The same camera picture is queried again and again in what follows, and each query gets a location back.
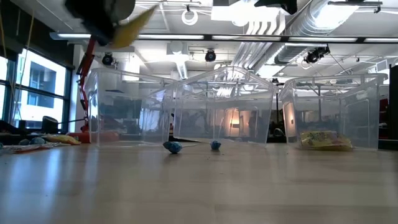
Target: blue toy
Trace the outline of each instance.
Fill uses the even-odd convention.
[[[165,142],[163,143],[163,147],[169,150],[172,154],[178,154],[182,149],[182,145],[179,142]]]
[[[27,146],[29,145],[30,141],[28,139],[21,140],[18,145],[20,146]]]
[[[211,146],[211,150],[218,151],[221,147],[221,143],[218,141],[213,141],[210,143],[210,146]]]
[[[44,139],[40,137],[33,138],[29,144],[45,144]]]

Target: desk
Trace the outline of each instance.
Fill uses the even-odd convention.
[[[6,155],[0,223],[398,223],[398,152],[202,144],[180,155],[89,145]]]

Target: window frame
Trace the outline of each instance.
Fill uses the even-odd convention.
[[[25,90],[28,93],[36,93],[39,95],[44,95],[44,96],[49,96],[52,98],[58,98],[63,100],[63,108],[62,108],[62,120],[59,121],[62,123],[62,128],[59,129],[61,133],[67,133],[69,129],[69,114],[70,114],[70,92],[71,92],[71,80],[72,80],[72,69],[69,67],[66,67],[65,65],[62,65],[61,63],[58,63],[56,60],[52,60],[51,58],[46,57],[45,55],[41,54],[40,52],[34,50],[34,49],[29,49],[28,51],[31,51],[34,54],[37,54],[53,63],[56,63],[59,66],[62,66],[65,68],[65,81],[64,81],[64,95],[58,95],[54,94],[48,91],[32,88],[29,86],[24,86],[21,84],[17,84],[17,71],[18,71],[18,63],[19,63],[19,57],[17,54],[17,58],[14,60],[10,60],[14,62],[14,66],[7,68],[7,80],[0,80],[0,83],[6,87],[6,92],[4,95],[4,109],[3,109],[3,119],[4,121],[8,123],[12,123],[14,121],[14,118],[12,117],[12,112],[14,109],[14,98],[12,97],[13,94],[11,92],[11,82],[15,83],[15,92],[16,90]],[[29,129],[29,131],[40,131],[41,129]]]

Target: transparent plastic box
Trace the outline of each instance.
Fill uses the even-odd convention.
[[[223,67],[180,81],[174,137],[265,144],[277,87],[243,68]]]
[[[336,138],[331,146],[349,143],[352,147],[377,149],[379,87],[386,78],[385,74],[364,74],[287,81],[279,94],[287,142],[315,149],[314,142],[307,144],[307,136],[318,141],[318,137],[324,140],[330,135]]]
[[[175,80],[108,68],[85,83],[90,141],[97,146],[161,145],[168,141]]]

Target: window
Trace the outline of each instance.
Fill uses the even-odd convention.
[[[67,69],[46,58],[24,49],[19,55],[17,83],[56,95],[65,94],[65,75]]]
[[[0,85],[0,120],[2,119],[2,114],[4,112],[4,96],[6,95],[6,87]]]
[[[40,106],[42,99],[45,99],[45,101],[41,103],[52,102],[53,106]],[[26,128],[40,129],[43,116],[49,116],[58,122],[62,122],[63,99],[22,90],[16,106],[19,107],[19,109],[16,108],[13,122],[16,127],[19,126],[19,121],[23,119],[26,121]]]
[[[0,57],[0,80],[7,80],[8,60]]]
[[[26,128],[41,129],[43,116],[63,121],[64,106],[69,104],[65,96],[66,68],[31,51],[23,50],[16,69],[17,89],[12,102],[12,124],[19,126],[26,121]]]

